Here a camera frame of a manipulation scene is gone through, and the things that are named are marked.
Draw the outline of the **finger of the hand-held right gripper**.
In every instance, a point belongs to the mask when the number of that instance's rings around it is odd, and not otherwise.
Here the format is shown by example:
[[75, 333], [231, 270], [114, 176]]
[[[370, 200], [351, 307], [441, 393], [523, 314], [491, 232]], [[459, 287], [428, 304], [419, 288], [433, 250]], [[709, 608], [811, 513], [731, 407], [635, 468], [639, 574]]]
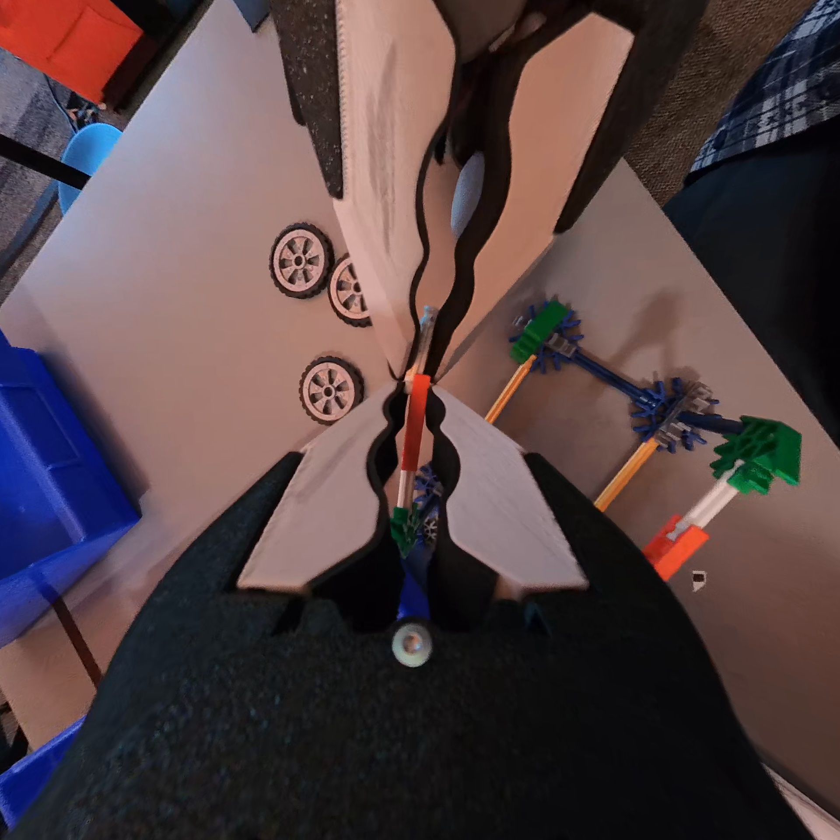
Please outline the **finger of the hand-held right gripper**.
[[428, 257], [423, 191], [456, 41], [435, 2], [335, 4], [343, 191], [335, 213], [386, 361], [409, 364]]
[[431, 349], [434, 378], [551, 246], [634, 39], [612, 20], [580, 20], [505, 79], [514, 86], [486, 129], [479, 201], [458, 237], [455, 284]]

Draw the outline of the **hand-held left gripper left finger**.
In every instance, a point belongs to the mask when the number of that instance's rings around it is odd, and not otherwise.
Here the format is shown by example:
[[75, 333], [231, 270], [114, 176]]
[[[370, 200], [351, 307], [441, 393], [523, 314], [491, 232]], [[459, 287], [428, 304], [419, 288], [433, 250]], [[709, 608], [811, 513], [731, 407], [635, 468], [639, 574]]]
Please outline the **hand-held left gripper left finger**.
[[304, 448], [239, 575], [241, 590], [307, 592], [373, 540], [381, 502], [369, 457], [394, 396], [402, 385], [383, 386]]

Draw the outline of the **person's dark printed shirt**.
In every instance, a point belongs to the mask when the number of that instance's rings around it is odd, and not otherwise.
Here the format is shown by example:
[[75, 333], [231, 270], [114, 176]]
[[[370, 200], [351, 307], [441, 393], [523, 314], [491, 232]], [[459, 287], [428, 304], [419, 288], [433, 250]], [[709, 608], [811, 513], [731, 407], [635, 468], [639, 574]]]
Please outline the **person's dark printed shirt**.
[[686, 178], [664, 213], [839, 445], [839, 120]]

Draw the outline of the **blue bin with white label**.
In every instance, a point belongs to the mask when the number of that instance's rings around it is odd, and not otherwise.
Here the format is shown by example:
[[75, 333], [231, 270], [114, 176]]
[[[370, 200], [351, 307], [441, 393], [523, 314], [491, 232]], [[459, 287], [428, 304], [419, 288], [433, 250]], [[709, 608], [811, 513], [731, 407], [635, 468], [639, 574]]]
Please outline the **blue bin with white label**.
[[2, 773], [1, 813], [8, 829], [11, 830], [16, 826], [28, 807], [44, 789], [85, 719], [81, 717]]

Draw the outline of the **blue plastic bin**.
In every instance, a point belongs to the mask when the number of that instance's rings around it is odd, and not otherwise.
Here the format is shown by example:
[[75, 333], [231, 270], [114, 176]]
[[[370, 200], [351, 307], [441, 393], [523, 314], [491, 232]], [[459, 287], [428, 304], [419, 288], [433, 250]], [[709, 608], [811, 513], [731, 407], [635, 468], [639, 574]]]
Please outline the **blue plastic bin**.
[[34, 350], [1, 335], [1, 646], [140, 521]]

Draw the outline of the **green toy connector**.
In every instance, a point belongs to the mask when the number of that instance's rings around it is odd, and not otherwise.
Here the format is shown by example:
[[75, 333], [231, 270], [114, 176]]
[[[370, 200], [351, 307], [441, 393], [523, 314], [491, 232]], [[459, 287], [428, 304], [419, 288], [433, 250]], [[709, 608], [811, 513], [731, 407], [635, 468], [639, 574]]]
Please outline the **green toy connector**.
[[509, 339], [510, 357], [518, 364], [531, 361], [533, 371], [545, 373], [549, 362], [558, 370], [564, 356], [555, 345], [580, 340], [576, 332], [580, 325], [574, 310], [555, 299], [546, 300], [539, 308], [530, 306], [528, 315], [515, 322], [516, 333]]
[[390, 518], [392, 540], [402, 560], [413, 550], [418, 533], [423, 529], [423, 511], [421, 506], [412, 503], [409, 507], [394, 507]]
[[742, 431], [725, 433], [710, 463], [716, 480], [726, 480], [739, 493], [765, 496], [775, 479], [790, 486], [801, 483], [802, 434], [769, 418], [742, 415]]

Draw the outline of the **grey toy rod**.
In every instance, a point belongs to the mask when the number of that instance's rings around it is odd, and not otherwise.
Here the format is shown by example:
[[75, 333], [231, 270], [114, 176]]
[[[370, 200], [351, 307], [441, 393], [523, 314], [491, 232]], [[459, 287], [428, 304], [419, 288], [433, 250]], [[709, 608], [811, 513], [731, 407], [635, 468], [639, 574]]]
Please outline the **grey toy rod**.
[[425, 374], [427, 357], [431, 348], [430, 345], [432, 343], [437, 318], [438, 309], [436, 307], [426, 305], [424, 307], [423, 316], [419, 322], [420, 334], [414, 365], [415, 375]]

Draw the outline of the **orange toy connector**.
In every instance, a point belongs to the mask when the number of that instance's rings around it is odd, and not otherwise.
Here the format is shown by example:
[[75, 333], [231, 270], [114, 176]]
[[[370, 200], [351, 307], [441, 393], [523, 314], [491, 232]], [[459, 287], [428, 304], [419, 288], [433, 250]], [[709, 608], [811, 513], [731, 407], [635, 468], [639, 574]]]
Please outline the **orange toy connector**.
[[709, 540], [709, 534], [695, 524], [690, 524], [685, 531], [673, 536], [679, 521], [678, 514], [670, 517], [643, 548], [644, 557], [663, 581], [669, 581], [682, 565]]
[[415, 473], [418, 468], [419, 452], [425, 428], [427, 394], [431, 378], [427, 374], [415, 374], [408, 397], [401, 471]]

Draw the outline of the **blue yellow toy rod frame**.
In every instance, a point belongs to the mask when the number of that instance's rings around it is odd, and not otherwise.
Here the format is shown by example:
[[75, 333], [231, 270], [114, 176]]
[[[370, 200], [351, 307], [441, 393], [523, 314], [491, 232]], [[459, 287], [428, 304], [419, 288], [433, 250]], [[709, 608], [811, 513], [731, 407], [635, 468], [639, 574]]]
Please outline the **blue yellow toy rod frame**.
[[[663, 450], [674, 454], [678, 446], [691, 451], [696, 445], [704, 445], [707, 442], [702, 436], [703, 432], [723, 437], [725, 433], [738, 434], [742, 431], [740, 419], [727, 419], [711, 411], [718, 401], [712, 397], [711, 390], [704, 384], [700, 382], [685, 384], [676, 377], [669, 386], [663, 381], [657, 381], [649, 387], [637, 386], [585, 354], [579, 347], [580, 340], [574, 344], [564, 342], [562, 345], [555, 345], [564, 356], [560, 366], [562, 364], [576, 365], [600, 382], [624, 394], [636, 408], [631, 417], [638, 420], [633, 431], [639, 436], [640, 445], [595, 500], [598, 510], [605, 511], [614, 502], [654, 452]], [[534, 371], [531, 369], [530, 360], [524, 364], [518, 364], [516, 373], [488, 411], [486, 421], [490, 424], [496, 422], [516, 390], [531, 372]], [[423, 529], [417, 535], [418, 539], [413, 550], [406, 559], [402, 560], [407, 578], [403, 587], [398, 617], [407, 616], [409, 609], [414, 606], [421, 606], [423, 614], [428, 613], [424, 592], [425, 571], [422, 566], [413, 566], [413, 562], [421, 560], [422, 550], [431, 552], [435, 547], [438, 535], [438, 515], [442, 510], [442, 493], [442, 486], [431, 467], [429, 465], [418, 467], [414, 502], [422, 508]], [[685, 531], [690, 524], [695, 524], [707, 532], [709, 522], [731, 500], [739, 496], [747, 495], [739, 493], [726, 480], [716, 479], [708, 493], [699, 499], [686, 514], [680, 516], [673, 536]]]

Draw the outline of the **black toy wheel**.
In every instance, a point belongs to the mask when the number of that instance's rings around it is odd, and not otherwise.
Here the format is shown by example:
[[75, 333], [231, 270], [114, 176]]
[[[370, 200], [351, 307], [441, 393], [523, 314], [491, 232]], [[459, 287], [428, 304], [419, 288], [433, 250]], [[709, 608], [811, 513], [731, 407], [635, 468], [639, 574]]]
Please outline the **black toy wheel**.
[[348, 360], [326, 355], [313, 360], [303, 371], [298, 393], [310, 419], [330, 426], [363, 402], [364, 379]]
[[332, 310], [340, 321], [360, 329], [372, 326], [361, 283], [349, 254], [340, 257], [332, 268], [327, 292]]
[[329, 236], [312, 224], [284, 228], [271, 248], [269, 271], [276, 288], [296, 300], [314, 298], [326, 290], [334, 265]]

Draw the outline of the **orange bag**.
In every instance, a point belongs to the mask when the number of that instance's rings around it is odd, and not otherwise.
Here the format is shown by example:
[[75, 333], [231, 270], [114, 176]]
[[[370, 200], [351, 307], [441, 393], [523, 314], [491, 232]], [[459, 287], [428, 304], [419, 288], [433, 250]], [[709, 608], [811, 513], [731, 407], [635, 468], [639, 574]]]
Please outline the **orange bag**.
[[98, 104], [143, 34], [110, 1], [1, 2], [1, 47]]

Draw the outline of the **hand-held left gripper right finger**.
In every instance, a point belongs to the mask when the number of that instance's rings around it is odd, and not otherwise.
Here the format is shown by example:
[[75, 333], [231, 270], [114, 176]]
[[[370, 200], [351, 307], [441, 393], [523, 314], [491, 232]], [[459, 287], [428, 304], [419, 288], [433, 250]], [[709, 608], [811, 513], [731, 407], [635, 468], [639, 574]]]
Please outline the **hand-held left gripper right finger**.
[[498, 594], [587, 590], [523, 449], [446, 390], [433, 394], [444, 407], [439, 433], [458, 457], [445, 503], [455, 546], [498, 574]]

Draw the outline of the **person's plaid shirt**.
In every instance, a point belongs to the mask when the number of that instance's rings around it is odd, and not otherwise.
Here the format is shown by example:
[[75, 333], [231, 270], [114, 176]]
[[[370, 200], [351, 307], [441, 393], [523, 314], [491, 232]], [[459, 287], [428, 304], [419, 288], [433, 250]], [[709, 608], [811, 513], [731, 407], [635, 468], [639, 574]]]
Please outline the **person's plaid shirt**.
[[839, 2], [814, 2], [731, 100], [684, 185], [839, 113]]

